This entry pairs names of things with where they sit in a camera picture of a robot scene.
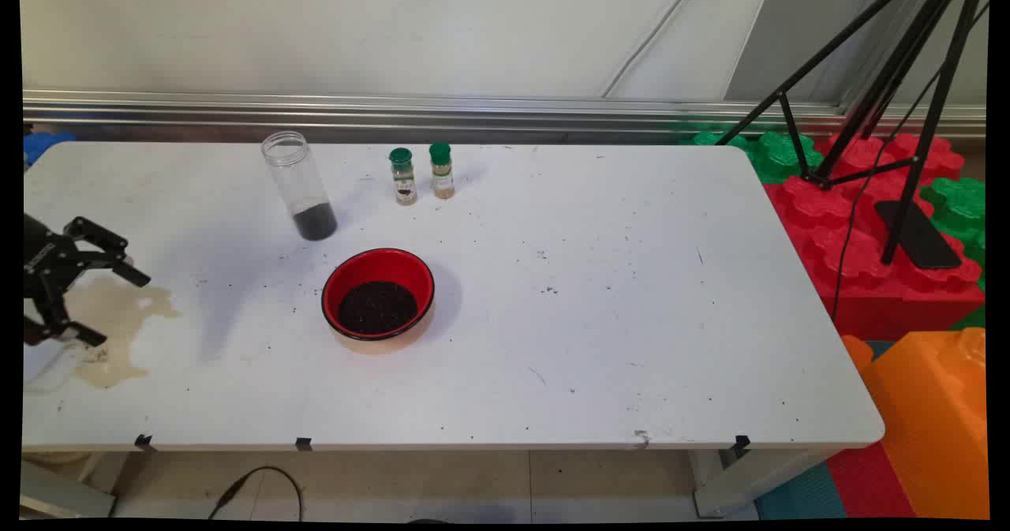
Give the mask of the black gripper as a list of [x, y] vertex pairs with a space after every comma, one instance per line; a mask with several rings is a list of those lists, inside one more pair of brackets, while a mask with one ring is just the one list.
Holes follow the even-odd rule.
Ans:
[[23, 319], [23, 344], [37, 346], [48, 339], [77, 340], [90, 347], [107, 337], [83, 323], [72, 321], [65, 294], [83, 270], [111, 270], [136, 287], [145, 287], [152, 276], [136, 268], [126, 253], [129, 243], [120, 235], [84, 217], [65, 225], [65, 236], [39, 219], [23, 215], [23, 297], [35, 305], [39, 321]]

